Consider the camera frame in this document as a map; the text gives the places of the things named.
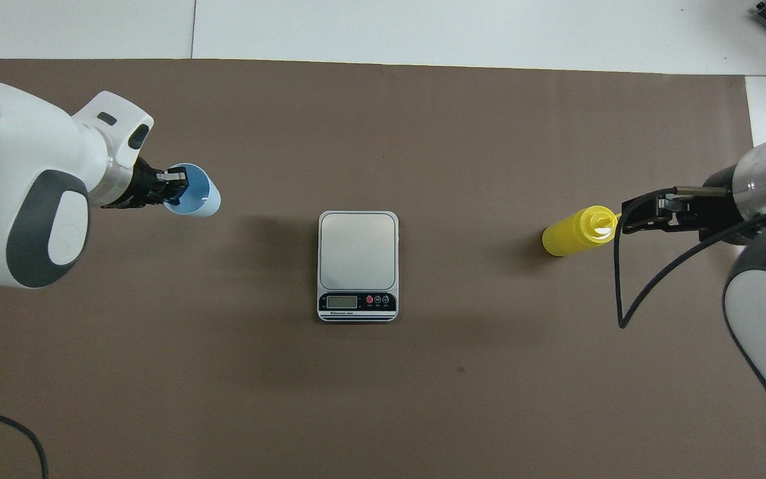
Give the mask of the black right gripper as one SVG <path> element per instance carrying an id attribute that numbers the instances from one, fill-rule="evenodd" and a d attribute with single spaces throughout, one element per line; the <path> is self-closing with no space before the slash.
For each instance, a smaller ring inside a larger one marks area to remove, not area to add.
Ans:
<path id="1" fill-rule="evenodd" d="M 716 172 L 703 182 L 703 187 L 721 187 L 729 190 L 723 197 L 704 197 L 700 200 L 698 215 L 702 219 L 699 240 L 706 240 L 714 234 L 727 230 L 745 221 L 735 205 L 731 193 L 735 166 Z M 675 189 L 660 189 L 624 202 L 624 215 L 621 233 L 635 234 L 644 231 L 662 231 L 666 233 L 690 232 L 698 228 L 689 222 L 682 224 L 672 212 L 686 210 L 683 204 L 690 202 L 692 195 L 679 194 Z"/>

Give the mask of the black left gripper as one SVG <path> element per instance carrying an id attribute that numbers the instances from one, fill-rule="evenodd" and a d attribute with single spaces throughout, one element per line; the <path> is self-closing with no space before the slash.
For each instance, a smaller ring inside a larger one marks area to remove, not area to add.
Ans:
<path id="1" fill-rule="evenodd" d="M 153 168 L 138 156 L 127 188 L 115 200 L 103 202 L 103 209 L 143 208 L 148 204 L 170 204 L 179 206 L 182 196 L 188 190 L 188 170 L 174 166 L 164 170 Z"/>

